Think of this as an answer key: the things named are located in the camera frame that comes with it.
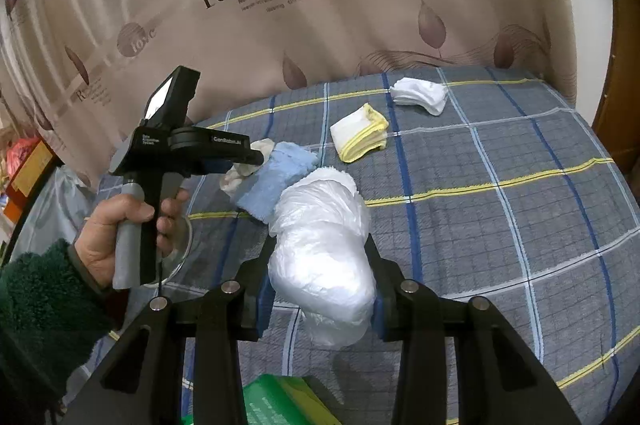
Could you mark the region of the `person left hand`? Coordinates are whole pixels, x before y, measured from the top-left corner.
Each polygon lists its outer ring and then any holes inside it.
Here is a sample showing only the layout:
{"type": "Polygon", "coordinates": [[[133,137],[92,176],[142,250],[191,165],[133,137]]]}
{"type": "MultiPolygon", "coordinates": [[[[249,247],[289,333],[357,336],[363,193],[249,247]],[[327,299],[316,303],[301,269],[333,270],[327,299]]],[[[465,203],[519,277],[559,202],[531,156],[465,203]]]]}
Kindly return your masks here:
{"type": "MultiPolygon", "coordinates": [[[[160,216],[156,219],[156,247],[163,257],[174,249],[178,220],[182,215],[183,204],[189,198],[190,193],[180,189],[174,198],[160,203],[160,216]]],[[[75,241],[74,248],[79,260],[101,289],[110,286],[113,281],[118,225],[126,220],[146,223],[153,216],[151,205],[125,193],[96,205],[75,241]]]]}

